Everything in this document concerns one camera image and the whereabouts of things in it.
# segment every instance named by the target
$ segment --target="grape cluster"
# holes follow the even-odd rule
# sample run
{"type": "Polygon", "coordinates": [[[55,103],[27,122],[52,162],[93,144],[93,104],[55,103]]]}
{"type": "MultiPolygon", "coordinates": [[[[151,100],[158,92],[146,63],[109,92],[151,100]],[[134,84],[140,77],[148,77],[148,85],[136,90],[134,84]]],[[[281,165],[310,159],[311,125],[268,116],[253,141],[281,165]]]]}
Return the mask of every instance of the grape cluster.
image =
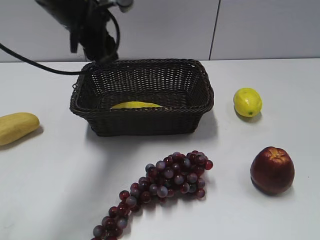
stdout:
{"type": "Polygon", "coordinates": [[[186,156],[175,152],[155,165],[145,167],[146,175],[134,182],[130,191],[119,194],[121,202],[109,209],[101,225],[93,229],[92,240],[117,240],[128,225],[129,214],[138,212],[143,204],[158,199],[164,204],[177,193],[201,199],[206,195],[205,181],[201,176],[213,168],[213,162],[203,152],[193,151],[186,156]]]}

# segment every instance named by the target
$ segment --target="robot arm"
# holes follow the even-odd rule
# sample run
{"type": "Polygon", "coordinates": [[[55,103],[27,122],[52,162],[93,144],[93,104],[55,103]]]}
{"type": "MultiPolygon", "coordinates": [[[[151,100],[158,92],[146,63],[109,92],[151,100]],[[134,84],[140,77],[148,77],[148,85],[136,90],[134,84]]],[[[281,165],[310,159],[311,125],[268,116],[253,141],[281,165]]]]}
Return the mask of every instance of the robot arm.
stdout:
{"type": "Polygon", "coordinates": [[[107,22],[114,18],[108,8],[118,6],[125,13],[131,9],[134,0],[35,1],[70,32],[72,53],[76,53],[81,44],[91,61],[103,64],[118,59],[119,42],[115,42],[106,29],[107,22]]]}

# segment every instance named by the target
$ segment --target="black wire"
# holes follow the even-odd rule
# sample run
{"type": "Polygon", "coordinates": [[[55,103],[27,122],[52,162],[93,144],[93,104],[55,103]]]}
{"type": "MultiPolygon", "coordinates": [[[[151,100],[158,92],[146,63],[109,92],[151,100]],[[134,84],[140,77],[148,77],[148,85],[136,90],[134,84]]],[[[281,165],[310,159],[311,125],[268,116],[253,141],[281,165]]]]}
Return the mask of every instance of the black wire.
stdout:
{"type": "MultiPolygon", "coordinates": [[[[115,44],[115,48],[114,50],[112,51],[111,55],[107,56],[106,58],[104,58],[102,61],[103,62],[106,62],[108,61],[109,59],[111,59],[114,54],[117,53],[117,50],[119,49],[119,45],[120,45],[120,27],[119,27],[119,24],[115,18],[115,16],[112,15],[111,12],[107,11],[108,14],[110,15],[110,18],[111,20],[113,21],[114,23],[114,26],[115,26],[115,29],[116,29],[116,44],[115,44]]],[[[40,68],[42,70],[45,70],[45,71],[48,71],[50,73],[54,73],[54,74],[60,74],[60,75],[85,75],[85,74],[89,74],[91,73],[91,70],[86,70],[86,71],[61,71],[61,70],[57,70],[57,69],[53,69],[53,68],[50,68],[50,67],[47,67],[45,65],[42,65],[42,64],[39,64],[35,61],[32,61],[24,56],[21,56],[19,55],[18,53],[12,51],[11,49],[7,48],[6,46],[4,46],[3,44],[0,43],[0,49],[3,50],[4,52],[6,52],[7,54],[27,63],[27,64],[30,64],[34,67],[37,67],[37,68],[40,68]]]]}

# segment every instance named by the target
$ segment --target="yellow vegetable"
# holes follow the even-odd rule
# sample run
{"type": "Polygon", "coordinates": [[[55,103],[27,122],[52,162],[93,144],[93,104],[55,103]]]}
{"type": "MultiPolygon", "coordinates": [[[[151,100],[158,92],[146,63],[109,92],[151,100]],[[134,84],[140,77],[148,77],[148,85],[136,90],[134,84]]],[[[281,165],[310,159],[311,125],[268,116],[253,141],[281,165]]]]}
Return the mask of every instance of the yellow vegetable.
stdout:
{"type": "Polygon", "coordinates": [[[262,100],[253,88],[239,89],[233,96],[234,109],[244,117],[254,117],[262,109],[262,100]]]}
{"type": "Polygon", "coordinates": [[[0,117],[0,146],[13,143],[36,130],[39,125],[39,119],[28,112],[0,117]]]}
{"type": "Polygon", "coordinates": [[[114,105],[111,109],[139,109],[139,108],[159,108],[162,107],[155,103],[143,101],[128,101],[114,105]]]}

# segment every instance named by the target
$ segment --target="basket rim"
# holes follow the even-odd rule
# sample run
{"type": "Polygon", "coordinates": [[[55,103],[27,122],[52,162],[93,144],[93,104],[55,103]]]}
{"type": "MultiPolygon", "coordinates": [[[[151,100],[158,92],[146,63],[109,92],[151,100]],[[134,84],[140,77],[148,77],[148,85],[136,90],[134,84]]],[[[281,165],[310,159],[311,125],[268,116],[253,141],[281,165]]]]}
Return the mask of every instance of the basket rim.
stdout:
{"type": "MultiPolygon", "coordinates": [[[[84,108],[78,105],[80,90],[83,86],[83,82],[86,78],[86,75],[80,75],[76,81],[72,85],[73,92],[71,96],[70,102],[70,110],[78,115],[81,116],[83,114],[87,115],[88,113],[91,114],[110,114],[110,113],[194,113],[194,114],[204,114],[212,109],[214,106],[214,91],[209,81],[209,76],[204,68],[204,66],[198,61],[194,59],[188,58],[164,58],[164,59],[157,59],[157,58],[149,58],[149,59],[136,59],[136,60],[117,60],[111,62],[110,65],[116,64],[132,64],[132,63],[148,63],[148,64],[156,64],[157,62],[169,62],[169,63],[191,63],[196,65],[199,68],[204,83],[206,85],[206,90],[208,94],[208,98],[205,104],[202,105],[193,105],[193,106],[162,106],[162,107],[142,107],[142,108],[119,108],[119,109],[99,109],[99,108],[84,108]]],[[[98,68],[99,65],[95,62],[90,62],[86,64],[82,70],[89,70],[92,68],[98,68]]]]}

